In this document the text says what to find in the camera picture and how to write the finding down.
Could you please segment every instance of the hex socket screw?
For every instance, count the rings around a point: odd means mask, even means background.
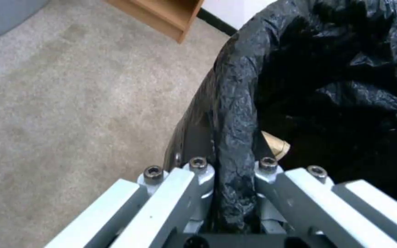
[[[314,178],[320,181],[322,184],[326,183],[327,171],[318,165],[310,165],[307,168],[307,172],[311,174]]]
[[[152,165],[143,171],[143,179],[149,185],[156,185],[163,181],[163,169],[160,166]]]
[[[262,172],[274,173],[277,171],[278,163],[277,160],[272,157],[263,157],[260,159],[260,165],[258,167]]]
[[[189,160],[189,170],[194,173],[203,173],[208,167],[208,161],[204,157],[193,157]]]

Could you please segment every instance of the carpet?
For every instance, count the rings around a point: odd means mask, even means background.
[[[197,19],[179,45],[101,0],[51,0],[0,36],[0,248],[44,246],[161,165],[227,39]]]

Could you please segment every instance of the black plastic bag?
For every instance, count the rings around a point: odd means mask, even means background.
[[[397,0],[279,0],[225,44],[164,160],[216,167],[214,231],[256,231],[260,130],[292,145],[284,169],[321,165],[397,199]]]

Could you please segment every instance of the wooden furniture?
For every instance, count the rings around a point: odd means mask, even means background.
[[[137,20],[181,43],[203,0],[106,0]]]

